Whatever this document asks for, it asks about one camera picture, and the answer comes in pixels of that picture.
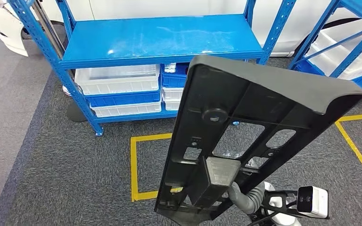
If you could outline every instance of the blue metal shelving unit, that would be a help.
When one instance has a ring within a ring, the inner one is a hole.
[[[316,66],[311,64],[308,59],[315,57],[333,47],[340,45],[341,43],[354,39],[360,35],[362,35],[362,31],[354,34],[334,45],[331,45],[325,49],[322,49],[315,54],[310,56],[304,57],[307,51],[310,48],[310,45],[314,42],[317,35],[319,34],[320,30],[323,28],[324,24],[328,20],[329,16],[338,8],[338,7],[345,7],[346,9],[355,13],[358,17],[362,18],[362,0],[331,0],[331,3],[328,5],[327,9],[325,10],[324,14],[321,16],[320,20],[312,30],[312,32],[307,37],[306,41],[304,42],[303,46],[300,48],[298,53],[296,54],[295,58],[289,65],[289,69],[308,72],[308,73],[315,73],[318,75],[324,75],[324,73]],[[352,50],[352,52],[341,62],[341,64],[332,72],[330,77],[337,78],[360,54],[362,53],[362,40],[360,43]],[[362,77],[354,79],[359,86],[362,87]]]
[[[257,59],[257,63],[265,64],[296,0],[282,1],[263,48],[251,29],[255,0],[248,0],[244,13],[238,15],[94,21],[75,21],[66,0],[57,0],[68,38],[63,54],[58,54],[49,34],[43,32],[31,12],[30,6],[44,13],[38,2],[8,1],[96,135],[101,136],[103,128],[100,123],[169,118],[175,117],[177,112],[166,111],[162,106],[159,113],[98,118],[73,82],[69,69],[189,62],[199,54]]]

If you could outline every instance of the black plastic panel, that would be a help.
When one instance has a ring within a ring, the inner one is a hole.
[[[265,128],[237,158],[241,166],[253,157],[267,160],[259,168],[240,169],[235,181],[246,193],[360,99],[362,89],[351,81],[213,56],[195,57],[189,67],[155,211],[181,225],[196,225],[216,218],[232,205],[228,198],[221,198],[218,206],[205,208],[183,201],[188,188],[200,176],[198,160],[213,156],[214,148],[233,121]],[[267,147],[268,141],[283,129],[295,134],[278,148]],[[188,147],[201,149],[200,158],[184,159]],[[171,186],[186,189],[171,193]]]

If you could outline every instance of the blue plastic bin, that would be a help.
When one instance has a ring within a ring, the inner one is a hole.
[[[162,87],[159,83],[159,89],[155,91],[89,95],[84,97],[89,101],[91,107],[142,104],[160,101],[161,89]]]
[[[177,63],[174,73],[165,72],[165,65],[160,65],[162,85],[166,88],[182,88],[187,80],[189,63]]]

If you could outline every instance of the carpet floor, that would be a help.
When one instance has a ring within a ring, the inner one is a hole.
[[[285,67],[289,60],[271,59],[270,65]],[[130,137],[170,133],[175,119],[104,124],[104,136],[95,137],[88,123],[66,118],[70,101],[51,75],[1,194],[0,224],[175,225],[153,211],[155,199],[131,202],[130,176]],[[362,114],[362,102],[349,114]],[[362,153],[362,120],[342,125]],[[238,134],[252,134],[252,128],[234,127],[233,139],[222,145],[242,149],[246,142]],[[169,143],[137,143],[139,192],[157,190]],[[335,125],[267,181],[278,189],[313,185],[329,190],[331,219],[301,219],[304,226],[362,226],[362,164]],[[202,225],[249,222],[232,207]]]

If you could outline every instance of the yellow tape square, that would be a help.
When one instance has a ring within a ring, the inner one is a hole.
[[[158,191],[138,192],[138,167],[137,167],[137,142],[160,140],[171,138],[172,133],[131,137],[130,139],[130,161],[131,161],[131,201],[155,199]]]
[[[338,121],[335,122],[335,125],[337,126],[338,130],[341,132],[347,144],[354,151],[359,161],[362,163],[362,154],[360,153],[359,149],[357,149],[356,145],[353,143],[352,139],[349,137],[349,135],[346,133],[345,129],[342,127],[340,123],[342,121],[353,121],[353,120],[362,120],[362,114],[341,117]]]

